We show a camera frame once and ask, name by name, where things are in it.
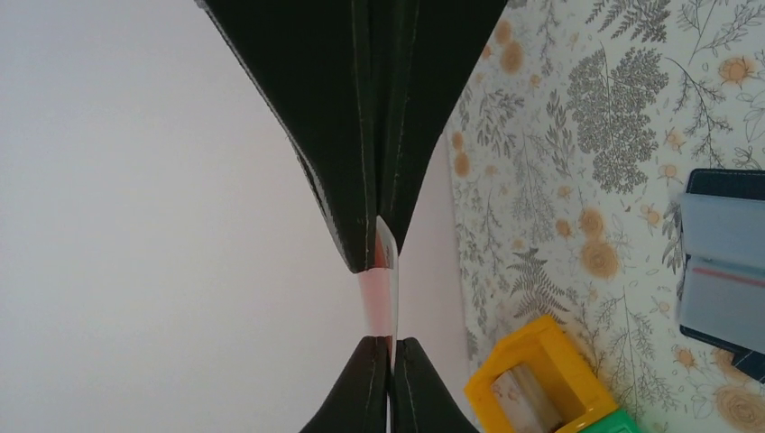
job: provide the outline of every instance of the red stripe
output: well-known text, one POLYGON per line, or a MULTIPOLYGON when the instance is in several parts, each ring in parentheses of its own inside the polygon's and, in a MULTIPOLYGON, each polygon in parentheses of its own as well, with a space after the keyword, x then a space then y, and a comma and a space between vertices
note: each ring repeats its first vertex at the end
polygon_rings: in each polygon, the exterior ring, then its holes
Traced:
POLYGON ((746 278, 746 277, 742 277, 742 276, 735 275, 728 272, 720 272, 720 271, 715 271, 712 269, 698 268, 698 267, 694 268, 693 272, 703 273, 704 275, 709 275, 711 277, 716 277, 723 280, 731 280, 731 281, 743 282, 745 284, 751 284, 753 286, 765 287, 765 281, 754 280, 753 278, 746 278))

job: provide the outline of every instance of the white wall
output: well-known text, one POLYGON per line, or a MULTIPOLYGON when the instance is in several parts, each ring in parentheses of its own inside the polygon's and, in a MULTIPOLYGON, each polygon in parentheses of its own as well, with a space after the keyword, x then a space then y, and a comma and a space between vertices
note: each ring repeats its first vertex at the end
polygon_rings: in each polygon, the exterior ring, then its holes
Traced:
MULTIPOLYGON (((401 332, 465 407, 446 149, 401 332)), ((192 0, 0 0, 0 431, 297 431, 363 334, 284 133, 192 0)))

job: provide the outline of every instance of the black fabric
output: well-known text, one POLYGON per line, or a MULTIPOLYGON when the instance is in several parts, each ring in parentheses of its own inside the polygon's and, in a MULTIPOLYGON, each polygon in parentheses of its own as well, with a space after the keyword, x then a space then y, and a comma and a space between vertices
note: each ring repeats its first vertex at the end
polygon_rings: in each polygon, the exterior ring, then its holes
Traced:
POLYGON ((290 137, 346 264, 366 269, 376 215, 367 3, 206 3, 290 137))
POLYGON ((401 249, 430 155, 503 0, 207 0, 280 120, 351 272, 401 249))
POLYGON ((415 338, 396 345, 391 405, 392 431, 396 433, 478 431, 456 405, 415 338))
POLYGON ((397 342, 393 375, 388 354, 385 337, 364 337, 301 433, 383 433, 388 396, 392 433, 477 433, 415 338, 397 342))
POLYGON ((765 355, 748 350, 733 356, 731 364, 755 381, 765 384, 765 355))
MULTIPOLYGON (((765 171, 696 169, 688 178, 686 192, 706 196, 765 200, 765 171)), ((733 353, 734 367, 751 378, 765 383, 765 355, 690 327, 681 326, 680 333, 733 353)))
POLYGON ((385 433, 391 358, 385 337, 366 336, 301 433, 385 433))

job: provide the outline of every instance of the yellow toy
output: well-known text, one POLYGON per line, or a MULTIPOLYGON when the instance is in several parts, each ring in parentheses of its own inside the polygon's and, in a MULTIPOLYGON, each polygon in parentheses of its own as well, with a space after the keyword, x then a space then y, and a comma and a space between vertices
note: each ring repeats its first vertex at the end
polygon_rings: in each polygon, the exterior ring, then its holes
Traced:
POLYGON ((555 320, 544 316, 501 340, 465 387, 486 433, 516 433, 492 384, 521 363, 530 367, 565 421, 558 433, 584 430, 619 409, 555 320))

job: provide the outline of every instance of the floral wallpaper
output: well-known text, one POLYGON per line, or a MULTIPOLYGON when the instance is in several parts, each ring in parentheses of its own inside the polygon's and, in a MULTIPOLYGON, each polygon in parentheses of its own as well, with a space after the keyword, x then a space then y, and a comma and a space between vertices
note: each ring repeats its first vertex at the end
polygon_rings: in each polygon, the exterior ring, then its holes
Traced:
POLYGON ((765 2, 510 0, 446 129, 468 352, 543 314, 644 431, 765 432, 681 336, 677 193, 765 163, 765 2))

